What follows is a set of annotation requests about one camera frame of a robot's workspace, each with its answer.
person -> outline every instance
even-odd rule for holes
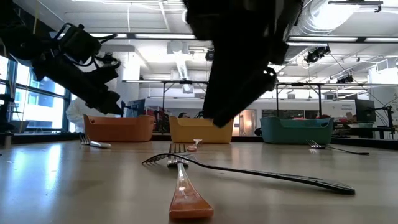
[[[85,132],[85,122],[83,119],[83,115],[89,116],[109,116],[115,117],[114,114],[105,115],[94,108],[89,108],[86,106],[86,102],[84,102],[80,98],[76,98],[73,100],[68,109],[67,109],[67,118],[70,122],[76,125],[75,132],[76,133],[84,133]]]
[[[182,112],[182,113],[180,113],[180,115],[178,116],[178,118],[190,118],[190,117],[188,116],[187,113]]]

plastic bin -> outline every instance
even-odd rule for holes
[[[233,121],[223,128],[218,128],[207,119],[191,119],[170,117],[172,141],[192,143],[194,139],[202,139],[201,143],[227,144],[232,140]]]
[[[329,144],[333,134],[334,118],[294,121],[277,117],[261,119],[262,138],[271,144]]]
[[[146,142],[152,138],[155,118],[108,118],[84,115],[85,133],[92,141]]]

ceiling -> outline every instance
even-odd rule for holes
[[[72,0],[14,0],[23,9],[58,30],[65,22],[83,24],[88,32],[118,33],[191,33],[190,28],[183,21],[183,5],[178,0],[162,3],[140,4],[105,4],[102,2],[84,2]],[[383,10],[374,13],[375,7],[362,7],[358,9],[345,23],[333,30],[330,35],[362,36],[383,35],[398,36],[398,1],[384,0]],[[210,42],[187,41],[191,52],[186,64],[189,70],[208,71],[211,63],[204,57]],[[108,44],[131,44],[136,47],[142,56],[145,65],[141,73],[146,77],[156,77],[159,74],[170,74],[176,70],[173,55],[167,55],[167,40],[113,40]],[[307,81],[335,82],[335,78],[352,71],[358,82],[366,82],[368,68],[375,62],[386,57],[398,55],[398,44],[330,44],[331,55],[321,59],[308,69],[303,63],[303,56],[313,47],[294,49],[295,58],[281,70],[281,78],[287,82]]]

table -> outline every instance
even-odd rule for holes
[[[169,144],[96,149],[70,141],[0,150],[0,223],[169,223],[177,172],[166,161],[141,165]],[[190,164],[190,180],[215,209],[211,220],[195,223],[396,223],[398,154],[339,147],[371,155],[311,154],[306,146],[262,143],[202,145],[197,158],[209,164],[338,180],[357,194]]]

monitor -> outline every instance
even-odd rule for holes
[[[376,122],[376,110],[374,101],[355,100],[356,121],[362,123]]]
[[[131,109],[127,109],[127,118],[138,118],[140,115],[145,115],[145,99],[130,101],[127,106],[131,106]]]

